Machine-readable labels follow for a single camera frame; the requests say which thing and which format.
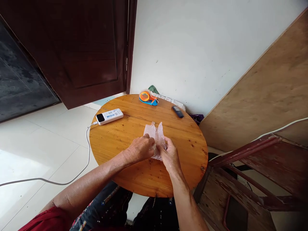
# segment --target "white wire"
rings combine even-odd
[[[277,131],[280,131],[280,130],[282,130],[282,129],[285,129],[286,127],[288,127],[288,126],[290,126],[290,125],[292,125],[292,124],[294,124],[294,123],[297,123],[297,122],[299,122],[299,121],[303,121],[303,120],[306,120],[306,119],[308,119],[308,117],[303,118],[303,119],[299,119],[299,120],[295,120],[295,121],[293,121],[293,122],[287,124],[286,126],[283,126],[283,127],[279,128],[279,129],[277,129],[277,130],[274,130],[274,131],[265,133],[265,134],[259,136],[258,138],[254,139],[253,141],[260,139],[262,136],[265,136],[265,135],[268,135],[268,134],[271,134],[271,133],[275,133],[275,132],[277,132]],[[220,154],[220,155],[218,155],[218,156],[215,156],[214,158],[210,159],[209,162],[212,161],[212,160],[214,160],[214,159],[216,159],[217,157],[226,155],[226,154],[228,154],[228,153],[230,153],[230,152],[225,152],[225,153],[222,153],[222,154]]]
[[[7,183],[3,183],[3,184],[0,184],[0,187],[1,186],[4,186],[4,185],[8,185],[8,184],[14,184],[14,183],[19,183],[19,182],[26,182],[26,181],[33,181],[33,180],[41,180],[41,181],[45,181],[47,183],[51,183],[51,184],[56,184],[56,185],[67,185],[71,182],[73,182],[77,177],[79,177],[79,175],[87,168],[87,166],[89,165],[89,162],[90,162],[90,142],[89,142],[89,139],[88,139],[88,136],[87,136],[87,132],[89,130],[89,128],[94,125],[94,124],[97,124],[97,122],[94,122],[92,123],[86,130],[86,139],[87,139],[87,142],[88,142],[88,146],[89,146],[89,153],[88,153],[88,162],[87,162],[87,165],[84,167],[84,169],[74,178],[72,179],[70,182],[67,182],[67,183],[57,183],[57,182],[53,182],[53,181],[49,181],[49,180],[46,180],[44,178],[32,178],[32,179],[25,179],[25,180],[18,180],[18,181],[11,181],[11,182],[7,182]]]

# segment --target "round wooden table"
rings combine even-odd
[[[119,108],[124,117],[91,127],[90,144],[97,163],[101,165],[128,148],[133,139],[143,135],[146,124],[154,121],[157,127],[163,122],[164,135],[171,138],[178,149],[189,187],[196,187],[205,173],[208,148],[194,120],[186,112],[183,112],[184,118],[178,118],[171,106],[172,103],[163,99],[159,99],[157,106],[142,103],[139,95],[124,95],[103,105],[97,114]],[[113,181],[143,196],[173,196],[172,183],[163,162],[152,158],[124,169]]]

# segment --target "door frame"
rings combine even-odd
[[[130,89],[131,89],[136,14],[137,14],[137,0],[129,0],[129,3],[128,3],[126,94],[129,94]]]

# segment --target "orange tape dispenser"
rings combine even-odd
[[[141,102],[149,104],[149,105],[157,106],[158,104],[157,98],[152,96],[151,91],[148,89],[142,90],[140,92],[139,99]]]

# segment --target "red clothing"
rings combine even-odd
[[[72,222],[65,211],[60,208],[52,207],[29,221],[24,227],[18,231],[68,231]],[[92,231],[107,231],[107,230],[126,230],[124,227],[120,228],[101,228],[92,229]]]

